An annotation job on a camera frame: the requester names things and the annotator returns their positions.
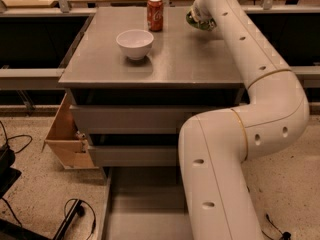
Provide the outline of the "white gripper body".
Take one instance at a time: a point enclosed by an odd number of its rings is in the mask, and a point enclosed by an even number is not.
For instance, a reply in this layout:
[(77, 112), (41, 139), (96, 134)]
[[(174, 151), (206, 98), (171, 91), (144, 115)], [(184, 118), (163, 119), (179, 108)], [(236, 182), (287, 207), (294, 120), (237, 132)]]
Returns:
[(213, 19), (204, 0), (195, 0), (191, 6), (191, 16), (195, 22), (209, 22)]

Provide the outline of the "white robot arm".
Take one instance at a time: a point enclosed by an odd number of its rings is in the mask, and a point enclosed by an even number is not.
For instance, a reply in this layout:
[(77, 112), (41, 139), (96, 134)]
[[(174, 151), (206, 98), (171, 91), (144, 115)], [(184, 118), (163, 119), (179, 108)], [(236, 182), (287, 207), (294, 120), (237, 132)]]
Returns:
[(289, 147), (309, 120), (305, 92), (238, 0), (196, 0), (214, 19), (250, 102), (197, 114), (182, 126), (178, 154), (194, 240), (264, 240), (242, 162)]

